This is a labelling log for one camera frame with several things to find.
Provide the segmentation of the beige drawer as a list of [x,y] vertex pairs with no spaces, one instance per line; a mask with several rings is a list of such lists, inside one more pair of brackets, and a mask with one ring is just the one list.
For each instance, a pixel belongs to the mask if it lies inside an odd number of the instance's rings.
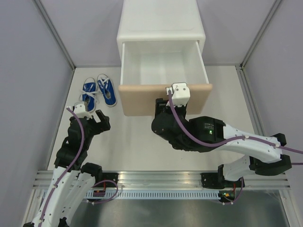
[[198,41],[141,41],[122,45],[118,87],[126,116],[153,116],[155,100],[166,88],[185,82],[190,90],[188,114],[200,114],[212,91]]

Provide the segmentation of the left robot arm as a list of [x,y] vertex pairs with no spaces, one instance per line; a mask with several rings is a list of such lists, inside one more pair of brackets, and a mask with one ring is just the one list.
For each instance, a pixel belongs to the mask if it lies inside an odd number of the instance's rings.
[[101,110],[94,116],[86,111],[70,111],[68,135],[56,154],[53,176],[45,198],[26,227],[68,227],[75,211],[92,187],[103,183],[102,167],[86,163],[87,151],[94,136],[110,130],[109,117]]

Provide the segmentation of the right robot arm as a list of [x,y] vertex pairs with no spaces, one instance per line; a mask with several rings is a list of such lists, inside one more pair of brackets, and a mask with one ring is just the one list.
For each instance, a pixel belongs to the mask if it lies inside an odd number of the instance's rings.
[[278,133],[262,137],[240,131],[222,120],[208,116],[185,119],[186,107],[175,107],[169,101],[155,101],[155,116],[151,130],[166,140],[175,150],[206,153],[231,151],[243,156],[229,164],[221,164],[216,172],[202,174],[202,186],[224,189],[244,185],[246,175],[275,176],[292,168],[291,159],[282,153],[285,135]]

